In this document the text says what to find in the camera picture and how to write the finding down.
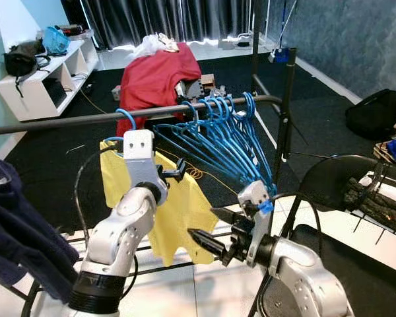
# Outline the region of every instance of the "hook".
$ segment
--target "hook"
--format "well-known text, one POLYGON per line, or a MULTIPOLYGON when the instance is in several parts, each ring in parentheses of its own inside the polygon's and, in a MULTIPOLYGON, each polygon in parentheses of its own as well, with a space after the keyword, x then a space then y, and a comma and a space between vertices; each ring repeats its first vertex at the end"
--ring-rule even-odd
POLYGON ((219 119, 216 120, 216 122, 221 122, 221 121, 223 121, 223 109, 222 109, 221 104, 218 102, 218 100, 217 100, 216 98, 213 98, 213 97, 212 97, 212 98, 209 98, 209 100, 210 100, 210 101, 213 101, 213 102, 216 104, 217 108, 218 108, 218 112, 219 112, 218 117, 219 117, 219 119))
POLYGON ((132 115, 128 111, 126 111, 125 109, 118 108, 118 109, 116 109, 115 112, 120 112, 121 114, 124 114, 126 118, 129 119, 129 121, 132 124, 131 130, 137 129, 137 124, 135 123, 135 120, 133 119, 132 115))
POLYGON ((247 106, 249 109, 247 110, 247 118, 250 119, 255 114, 255 101, 253 99, 252 94, 250 94, 249 92, 244 92, 244 96, 246 98, 247 106))
POLYGON ((223 104, 223 106, 226 110, 226 116, 224 117, 224 120, 227 121, 230 116, 229 106, 227 105, 227 102, 225 101, 225 99, 223 99, 222 97, 217 97, 216 99, 219 100, 223 104))
POLYGON ((211 108, 210 104, 205 99, 199 99, 198 101, 202 102, 203 104, 205 104, 207 106, 207 108, 209 109, 209 112, 210 112, 210 121, 212 121, 213 115, 214 115, 213 108, 211 108))
POLYGON ((192 106, 192 103, 189 101, 183 101, 182 104, 186 104, 193 112, 193 121, 195 125, 198 125, 198 111, 192 106))
POLYGON ((226 98, 227 100, 229 100, 229 103, 230 103, 230 105, 231 105, 231 107, 232 107, 232 110, 230 111, 230 113, 233 114, 234 112, 236 112, 235 103, 233 102, 233 99, 232 99, 231 96, 227 96, 227 97, 225 97, 225 98, 226 98))

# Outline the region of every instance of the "wire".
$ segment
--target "wire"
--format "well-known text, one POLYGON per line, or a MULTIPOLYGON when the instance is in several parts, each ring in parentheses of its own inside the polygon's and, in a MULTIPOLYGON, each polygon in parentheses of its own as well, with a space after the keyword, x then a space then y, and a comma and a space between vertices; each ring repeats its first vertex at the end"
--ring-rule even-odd
POLYGON ((121 296, 120 300, 122 300, 130 292, 130 290, 132 289, 133 285, 135 284, 135 281, 137 280, 137 276, 138 276, 138 259, 137 259, 137 256, 135 254, 133 255, 133 261, 135 262, 135 272, 133 273, 133 278, 132 278, 131 284, 129 284, 129 286, 127 287, 126 291, 121 296))
MULTIPOLYGON (((312 211, 313 211, 313 213, 314 213, 315 223, 317 224, 318 253, 319 253, 319 257, 321 258, 321 257, 322 257, 322 253, 323 253, 323 233, 322 233, 322 231, 321 231, 321 222, 320 222, 320 220, 319 220, 318 211, 317 211, 317 209, 315 208, 315 205, 314 205, 314 203, 312 202, 312 200, 311 200, 307 195, 305 195, 305 194, 303 194, 303 193, 300 193, 300 192, 292 192, 292 193, 281 193, 281 194, 277 194, 276 196, 273 196, 273 197, 271 198, 271 201, 275 201, 275 200, 277 200, 277 199, 279 199, 279 198, 290 197, 290 196, 296 196, 296 197, 298 197, 299 199, 305 200, 305 201, 307 201, 307 202, 310 204, 310 206, 311 206, 311 208, 312 208, 312 211)), ((289 213, 289 215, 288 215, 288 217, 287 217, 287 219, 286 219, 286 222, 284 223, 283 228, 282 228, 282 230, 281 230, 281 232, 280 232, 280 236, 283 236, 282 234, 284 233, 284 232, 283 232, 284 229, 290 230, 290 229, 293 228, 294 220, 293 220, 293 223, 289 223, 289 222, 291 222, 292 217, 294 217, 294 216, 295 216, 294 213, 289 213)))
POLYGON ((84 236, 85 236, 85 246, 86 247, 88 247, 88 242, 90 240, 90 235, 88 233, 88 228, 86 227, 85 218, 84 218, 84 214, 82 212, 81 204, 79 203, 79 195, 78 195, 79 180, 81 179, 81 176, 82 176, 82 173, 83 173, 84 169, 88 166, 88 164, 91 162, 91 160, 95 156, 100 155, 101 153, 104 153, 106 151, 114 150, 114 149, 116 149, 116 146, 112 145, 110 147, 106 147, 105 149, 99 150, 99 151, 95 152, 94 154, 90 155, 86 159, 84 164, 82 164, 82 166, 79 168, 79 170, 77 172, 77 177, 75 178, 75 185, 74 185, 74 188, 73 188, 73 195, 75 197, 75 205, 77 207, 79 220, 81 221, 82 231, 84 232, 84 236))
POLYGON ((88 96, 83 92, 82 89, 79 89, 81 91, 81 94, 85 97, 85 99, 88 100, 88 102, 94 107, 96 108, 98 111, 102 112, 103 114, 107 114, 107 112, 105 112, 103 109, 101 109, 99 106, 97 106, 95 103, 93 103, 91 101, 91 99, 88 98, 88 96))
MULTIPOLYGON (((169 155, 172 155, 173 157, 176 157, 177 159, 180 159, 179 156, 161 149, 160 147, 156 147, 156 150, 159 150, 161 152, 165 152, 169 155)), ((230 190, 234 195, 237 195, 238 193, 235 192, 232 188, 230 188, 229 186, 227 186, 222 180, 219 180, 216 176, 214 176, 213 174, 209 173, 209 172, 205 172, 204 170, 200 170, 199 168, 195 167, 194 165, 192 165, 190 162, 188 162, 187 160, 185 160, 185 163, 192 166, 186 169, 186 172, 192 176, 192 178, 194 178, 195 180, 199 180, 203 177, 204 174, 211 176, 212 178, 214 178, 217 182, 219 182, 220 184, 222 184, 225 188, 227 188, 228 190, 230 190)))

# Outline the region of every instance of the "blue cloth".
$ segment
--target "blue cloth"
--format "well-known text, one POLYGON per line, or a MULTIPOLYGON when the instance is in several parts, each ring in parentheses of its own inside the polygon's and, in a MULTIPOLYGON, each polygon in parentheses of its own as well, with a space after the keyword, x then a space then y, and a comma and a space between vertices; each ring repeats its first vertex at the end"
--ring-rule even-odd
POLYGON ((53 298, 67 302, 78 258, 25 199, 16 170, 0 160, 0 282, 15 284, 27 271, 53 298))

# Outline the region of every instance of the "white plastic bag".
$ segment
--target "white plastic bag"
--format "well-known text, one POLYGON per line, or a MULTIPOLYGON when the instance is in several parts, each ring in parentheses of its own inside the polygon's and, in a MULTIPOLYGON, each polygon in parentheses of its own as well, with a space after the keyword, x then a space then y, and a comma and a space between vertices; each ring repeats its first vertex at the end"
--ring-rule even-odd
POLYGON ((173 39, 169 39, 164 34, 151 34, 144 36, 143 42, 139 44, 134 49, 134 51, 127 56, 127 59, 133 61, 138 57, 151 56, 154 55, 158 50, 177 52, 179 51, 179 48, 173 39))

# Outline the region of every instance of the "black carpet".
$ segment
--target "black carpet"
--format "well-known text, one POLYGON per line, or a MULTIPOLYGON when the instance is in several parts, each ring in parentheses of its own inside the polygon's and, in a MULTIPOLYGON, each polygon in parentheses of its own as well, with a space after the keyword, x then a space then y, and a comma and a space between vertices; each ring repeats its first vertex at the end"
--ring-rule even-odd
MULTIPOLYGON (((281 97, 285 80, 284 65, 268 63, 266 55, 262 55, 260 60, 259 74, 262 81, 272 94, 281 97)), ((234 97, 249 90, 251 83, 250 56, 200 61, 199 64, 203 73, 214 73, 216 84, 218 86, 225 85, 226 90, 231 92, 234 97)), ((120 84, 122 75, 122 69, 100 71, 91 74, 88 80, 94 87, 90 99, 106 112, 113 112, 118 107, 118 102, 113 101, 110 91, 120 84)), ((302 125, 301 129, 305 128, 304 134, 306 134, 307 140, 326 140, 326 137, 320 138, 320 133, 324 133, 321 135, 331 135, 330 132, 326 131, 325 124, 313 127, 313 122, 308 125, 306 120, 313 120, 314 117, 318 117, 319 121, 329 119, 336 122, 339 117, 343 117, 340 107, 346 108, 345 103, 340 103, 340 107, 337 103, 326 103, 326 100, 337 100, 340 97, 302 69, 297 68, 294 84, 292 107, 293 111, 296 112, 294 115, 296 124, 302 125), (317 111, 316 116, 311 116, 306 112, 306 109, 309 111, 311 107, 318 107, 314 108, 314 111, 317 111)), ((275 117, 271 108, 268 105, 259 104, 258 109, 271 133, 275 135, 277 121, 274 120, 275 117)), ((62 117, 97 113, 98 111, 81 94, 78 94, 64 111, 62 117)), ((330 139, 329 142, 324 141, 325 146, 334 146, 333 149, 347 151, 350 148, 348 143, 345 147, 342 145, 342 133, 348 133, 346 128, 339 125, 332 126, 335 127, 335 130, 332 131, 335 133, 336 141, 334 139, 330 139)), ((256 124, 256 128, 261 145, 272 166, 275 149, 262 127, 256 124)), ((53 226, 62 226, 64 230, 80 228, 73 201, 73 184, 77 170, 92 153, 98 150, 98 143, 106 137, 113 136, 115 131, 116 122, 29 132, 7 157, 6 160, 13 164, 20 173, 26 197, 53 226)), ((297 146, 299 144, 298 140, 294 140, 293 145, 297 148, 295 151, 299 149, 302 152, 308 150, 309 153, 328 154, 328 151, 321 151, 324 149, 323 144, 318 141, 310 143, 312 147, 309 149, 301 150, 297 146)), ((158 138, 156 139, 156 146, 173 152, 177 156, 185 157, 197 168, 206 170, 220 178, 234 191, 241 190, 242 187, 237 181, 222 177, 193 158, 179 153, 178 150, 171 148, 158 138)), ((360 146, 357 144, 353 149, 359 148, 360 146)), ((279 180, 280 192, 296 190, 299 184, 296 173, 301 176, 302 171, 309 164, 312 164, 308 162, 308 158, 296 158, 295 160, 291 160, 290 165, 283 164, 282 166, 279 180)), ((204 175, 197 182, 213 206, 230 205, 237 202, 233 193, 210 176, 204 175)), ((85 218, 87 224, 92 227, 110 212, 104 201, 98 157, 84 171, 79 188, 85 218)))

